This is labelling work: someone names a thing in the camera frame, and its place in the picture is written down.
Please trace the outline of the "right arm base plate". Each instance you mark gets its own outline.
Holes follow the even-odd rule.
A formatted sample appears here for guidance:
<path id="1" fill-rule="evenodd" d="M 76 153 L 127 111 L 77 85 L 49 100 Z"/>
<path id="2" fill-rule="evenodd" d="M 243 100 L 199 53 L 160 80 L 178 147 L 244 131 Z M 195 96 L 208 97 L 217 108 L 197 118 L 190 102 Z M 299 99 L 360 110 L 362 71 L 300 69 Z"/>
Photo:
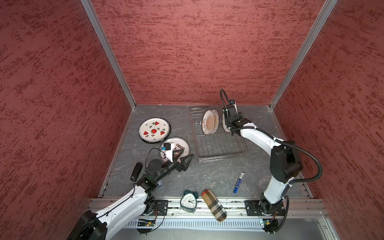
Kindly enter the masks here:
<path id="1" fill-rule="evenodd" d="M 270 204 L 267 200 L 246 200 L 247 216 L 283 216 L 286 213 L 283 201 Z"/>

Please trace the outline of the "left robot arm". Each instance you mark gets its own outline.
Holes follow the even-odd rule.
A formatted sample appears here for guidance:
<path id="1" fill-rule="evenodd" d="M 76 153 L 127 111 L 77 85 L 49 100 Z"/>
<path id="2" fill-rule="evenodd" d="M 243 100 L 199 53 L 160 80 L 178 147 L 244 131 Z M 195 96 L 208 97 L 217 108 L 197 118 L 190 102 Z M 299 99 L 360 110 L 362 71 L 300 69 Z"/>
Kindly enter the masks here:
<path id="1" fill-rule="evenodd" d="M 173 160 L 163 162 L 153 159 L 145 168 L 144 175 L 133 184 L 133 189 L 108 207 L 95 213 L 88 210 L 76 223 L 67 237 L 68 240 L 110 240 L 127 223 L 142 214 L 150 214 L 155 209 L 154 194 L 160 188 L 159 182 L 172 171 L 186 171 L 194 158 L 193 154 L 184 157 L 184 150 L 169 153 Z"/>

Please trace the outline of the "white plate red text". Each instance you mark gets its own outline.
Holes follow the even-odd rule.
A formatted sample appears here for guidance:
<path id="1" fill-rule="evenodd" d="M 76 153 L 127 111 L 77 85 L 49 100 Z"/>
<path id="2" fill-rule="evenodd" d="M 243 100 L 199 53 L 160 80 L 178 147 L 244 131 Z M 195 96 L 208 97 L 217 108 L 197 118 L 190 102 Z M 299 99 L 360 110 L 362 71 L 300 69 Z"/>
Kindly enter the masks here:
<path id="1" fill-rule="evenodd" d="M 175 143 L 174 150 L 184 149 L 184 153 L 180 156 L 179 160 L 182 157 L 187 156 L 187 155 L 190 154 L 190 146 L 189 146 L 189 144 L 184 139 L 178 138 L 178 137 L 174 137 L 174 138 L 170 138 L 170 139 L 166 140 L 164 143 L 166 143 L 166 142 L 174 142 Z"/>

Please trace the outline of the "white plate red dots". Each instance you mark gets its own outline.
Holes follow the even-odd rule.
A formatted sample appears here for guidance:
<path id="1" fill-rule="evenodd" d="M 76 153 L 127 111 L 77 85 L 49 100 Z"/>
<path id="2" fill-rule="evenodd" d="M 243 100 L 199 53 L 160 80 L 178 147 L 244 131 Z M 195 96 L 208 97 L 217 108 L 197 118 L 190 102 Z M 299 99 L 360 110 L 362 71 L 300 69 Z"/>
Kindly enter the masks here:
<path id="1" fill-rule="evenodd" d="M 226 125 L 226 120 L 224 115 L 222 115 L 222 126 L 226 133 L 231 133 L 231 130 Z"/>

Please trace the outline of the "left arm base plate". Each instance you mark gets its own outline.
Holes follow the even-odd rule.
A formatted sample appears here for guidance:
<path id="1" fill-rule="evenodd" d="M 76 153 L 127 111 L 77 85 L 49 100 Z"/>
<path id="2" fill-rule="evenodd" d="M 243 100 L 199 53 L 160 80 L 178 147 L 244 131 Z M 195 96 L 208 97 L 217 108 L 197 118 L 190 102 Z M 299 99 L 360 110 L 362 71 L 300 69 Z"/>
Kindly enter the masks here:
<path id="1" fill-rule="evenodd" d="M 158 213 L 167 214 L 168 211 L 168 200 L 155 199 L 147 203 L 146 209 L 143 213 L 144 216 L 156 216 Z"/>

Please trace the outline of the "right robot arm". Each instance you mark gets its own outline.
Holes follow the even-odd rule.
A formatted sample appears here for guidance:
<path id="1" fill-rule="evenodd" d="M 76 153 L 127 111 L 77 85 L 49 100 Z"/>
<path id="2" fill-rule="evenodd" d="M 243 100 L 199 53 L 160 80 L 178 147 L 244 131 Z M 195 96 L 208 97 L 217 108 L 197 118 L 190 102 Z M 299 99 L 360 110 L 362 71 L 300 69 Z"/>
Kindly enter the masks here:
<path id="1" fill-rule="evenodd" d="M 282 201 L 288 199 L 285 194 L 293 184 L 320 179 L 323 167 L 314 155 L 298 147 L 294 141 L 279 139 L 244 118 L 243 114 L 238 112 L 236 101 L 230 100 L 223 89 L 220 90 L 220 98 L 224 105 L 222 123 L 230 133 L 251 141 L 270 156 L 272 177 L 259 202 L 259 211 L 263 215 L 270 216 L 277 212 Z M 304 168 L 300 153 L 310 157 L 317 165 L 318 171 L 313 177 L 296 178 Z"/>

